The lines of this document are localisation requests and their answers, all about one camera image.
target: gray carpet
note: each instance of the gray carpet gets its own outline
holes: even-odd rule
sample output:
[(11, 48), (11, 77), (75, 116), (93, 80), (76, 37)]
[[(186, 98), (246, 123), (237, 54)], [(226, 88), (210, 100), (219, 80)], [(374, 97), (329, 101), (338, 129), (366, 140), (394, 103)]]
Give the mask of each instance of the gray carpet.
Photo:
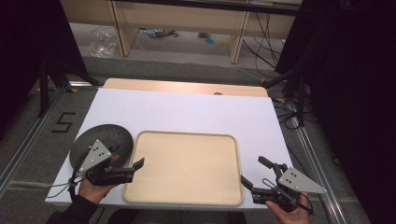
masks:
[[(140, 79), (159, 79), (175, 81), (195, 81), (206, 83), (224, 83), (234, 85), (259, 86), (260, 81), (241, 71), (229, 70), (217, 66), (196, 64), (174, 64), (155, 62), (131, 62), (124, 60), (106, 60), (85, 58), (84, 62), (93, 77), (106, 80), (109, 77), (128, 77)], [(246, 70), (251, 75), (261, 77), (254, 69)], [(270, 96), (281, 97), (282, 84), (269, 90)], [(16, 116), (14, 125), (0, 142), (3, 156), (0, 158), (0, 168), (5, 167), (13, 152), (18, 148), (29, 128), (35, 122), (38, 113), (38, 92), (32, 91), (31, 100)], [(24, 161), (14, 180), (52, 184), (67, 152), (73, 143), (80, 124), (89, 110), (91, 101), (96, 93), (94, 89), (79, 89), (77, 93), (65, 92), (62, 99), (53, 108), (45, 127), (36, 140), (28, 157)], [(57, 124), (63, 112), (76, 113), (64, 116), (63, 121), (73, 122), (68, 133), (53, 133), (53, 130), (64, 130), (65, 125)], [(276, 110), (278, 115), (284, 114), (282, 108)], [(347, 183), (342, 169), (332, 161), (332, 150), (319, 124), (313, 121), (305, 122), (305, 129), (311, 143), (319, 157), (320, 163), (326, 171), (332, 189), (339, 200), (348, 223), (370, 223), (361, 209), (353, 190)], [(294, 152), (298, 161), (312, 176), (312, 171), (304, 154), (302, 144), (296, 131), (288, 130), (281, 125), (286, 143)], [(301, 164), (291, 156), (293, 164), (302, 171)], [(0, 201), (0, 223), (43, 223), (57, 208), (44, 203), (47, 191), (45, 189), (29, 189), (23, 187), (8, 188)], [(324, 208), (318, 197), (311, 195), (316, 215), (312, 223), (327, 223)], [(101, 215), (101, 209), (92, 218), (92, 223), (106, 223), (114, 209), (107, 208)], [(268, 211), (246, 212), (247, 223), (274, 223), (274, 216)]]

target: wooden tray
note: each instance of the wooden tray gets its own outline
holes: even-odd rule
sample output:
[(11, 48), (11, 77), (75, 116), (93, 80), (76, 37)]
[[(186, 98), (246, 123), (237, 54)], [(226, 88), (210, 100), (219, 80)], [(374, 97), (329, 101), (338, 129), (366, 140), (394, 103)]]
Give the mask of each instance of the wooden tray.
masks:
[(123, 196), (139, 203), (237, 205), (242, 202), (236, 141), (230, 135), (142, 132), (130, 165), (145, 165)]

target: black sleeve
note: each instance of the black sleeve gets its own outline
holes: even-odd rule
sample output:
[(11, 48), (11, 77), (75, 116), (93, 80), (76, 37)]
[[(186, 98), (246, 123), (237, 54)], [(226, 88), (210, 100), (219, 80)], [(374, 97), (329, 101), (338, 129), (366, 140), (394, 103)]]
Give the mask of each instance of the black sleeve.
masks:
[(95, 213), (98, 205), (91, 203), (85, 198), (77, 195), (76, 199), (64, 212), (53, 213), (47, 224), (79, 224), (89, 223), (93, 213)]

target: blue object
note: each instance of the blue object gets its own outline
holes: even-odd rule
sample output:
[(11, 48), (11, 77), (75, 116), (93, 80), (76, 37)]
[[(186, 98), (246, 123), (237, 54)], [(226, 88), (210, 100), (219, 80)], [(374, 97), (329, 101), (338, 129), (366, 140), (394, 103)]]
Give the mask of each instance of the blue object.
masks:
[(211, 38), (206, 39), (205, 42), (206, 42), (206, 44), (213, 44), (213, 43), (215, 43), (215, 41), (214, 41), (213, 39), (211, 39)]

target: black round object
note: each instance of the black round object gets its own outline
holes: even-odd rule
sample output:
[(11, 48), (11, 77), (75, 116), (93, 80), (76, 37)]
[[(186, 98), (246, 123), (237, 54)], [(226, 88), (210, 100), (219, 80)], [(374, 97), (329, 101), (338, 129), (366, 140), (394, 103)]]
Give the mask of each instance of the black round object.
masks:
[(112, 154), (120, 155), (120, 158), (111, 163), (112, 167), (121, 167), (134, 150), (134, 140), (126, 129), (115, 124), (99, 125), (80, 135), (72, 145), (70, 163), (73, 168), (76, 169), (78, 160), (88, 153), (96, 139), (99, 139), (107, 148), (118, 145), (117, 150)]

